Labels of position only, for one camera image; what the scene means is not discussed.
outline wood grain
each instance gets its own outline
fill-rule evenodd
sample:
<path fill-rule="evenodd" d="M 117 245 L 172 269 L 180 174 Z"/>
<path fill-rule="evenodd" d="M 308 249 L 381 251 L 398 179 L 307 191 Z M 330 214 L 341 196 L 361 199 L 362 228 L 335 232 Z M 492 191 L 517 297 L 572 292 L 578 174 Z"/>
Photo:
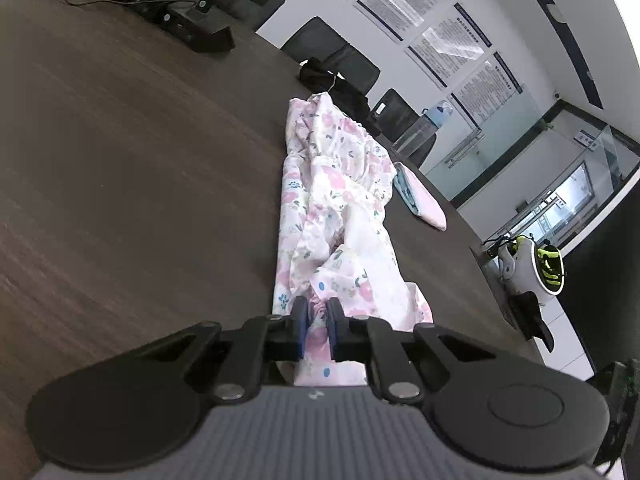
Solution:
<path fill-rule="evenodd" d="M 14 480 L 38 467 L 23 417 L 47 381 L 268 312 L 287 103 L 308 91 L 241 27 L 235 50 L 203 55 L 120 7 L 0 0 L 0 30 L 0 478 Z M 444 233 L 396 195 L 387 207 L 402 274 L 436 322 L 522 352 L 479 240 L 434 195 Z"/>

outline ribbed gray surface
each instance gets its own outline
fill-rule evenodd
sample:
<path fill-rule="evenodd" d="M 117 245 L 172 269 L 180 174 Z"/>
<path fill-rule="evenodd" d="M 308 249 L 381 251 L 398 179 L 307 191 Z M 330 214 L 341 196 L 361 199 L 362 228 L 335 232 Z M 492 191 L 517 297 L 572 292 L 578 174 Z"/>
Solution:
<path fill-rule="evenodd" d="M 71 472 L 46 464 L 34 480 L 591 480 L 586 466 L 538 476 L 497 472 L 460 457 L 420 412 L 377 400 L 367 387 L 264 387 L 217 408 L 173 454 L 136 470 Z"/>

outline silver bolt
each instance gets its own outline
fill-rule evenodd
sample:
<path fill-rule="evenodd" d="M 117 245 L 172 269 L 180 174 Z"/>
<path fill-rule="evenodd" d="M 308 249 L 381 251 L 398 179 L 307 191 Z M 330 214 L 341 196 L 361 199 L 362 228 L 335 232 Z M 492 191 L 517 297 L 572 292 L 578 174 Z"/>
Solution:
<path fill-rule="evenodd" d="M 237 400 L 244 396 L 244 388 L 239 384 L 220 384 L 215 387 L 213 393 L 222 400 Z"/>
<path fill-rule="evenodd" d="M 396 399 L 413 399 L 420 395 L 420 388 L 413 383 L 393 383 L 389 393 Z"/>

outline folded towel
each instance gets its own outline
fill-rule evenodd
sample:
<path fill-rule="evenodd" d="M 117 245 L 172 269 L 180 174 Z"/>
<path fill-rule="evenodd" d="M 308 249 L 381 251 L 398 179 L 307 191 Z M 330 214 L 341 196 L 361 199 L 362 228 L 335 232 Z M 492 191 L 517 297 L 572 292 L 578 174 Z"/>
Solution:
<path fill-rule="evenodd" d="M 444 231 L 447 228 L 447 218 L 438 201 L 420 182 L 414 172 L 402 162 L 396 162 L 396 176 L 394 187 L 400 193 L 402 200 L 417 217 L 422 218 L 427 224 Z"/>

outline white tile floor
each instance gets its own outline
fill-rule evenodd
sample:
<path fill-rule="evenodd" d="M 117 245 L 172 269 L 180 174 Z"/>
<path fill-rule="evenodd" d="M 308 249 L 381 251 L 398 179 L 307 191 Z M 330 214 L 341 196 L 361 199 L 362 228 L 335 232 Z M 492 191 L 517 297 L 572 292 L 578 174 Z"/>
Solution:
<path fill-rule="evenodd" d="M 574 327 L 558 300 L 554 299 L 545 305 L 542 309 L 542 319 L 551 330 L 556 343 L 554 350 L 549 352 L 540 339 L 535 339 L 545 364 L 581 381 L 593 376 L 594 370 L 591 367 L 591 363 L 575 333 Z M 603 473 L 606 468 L 607 465 L 603 465 L 598 469 Z M 610 480 L 625 480 L 620 460 L 616 462 L 607 478 Z"/>

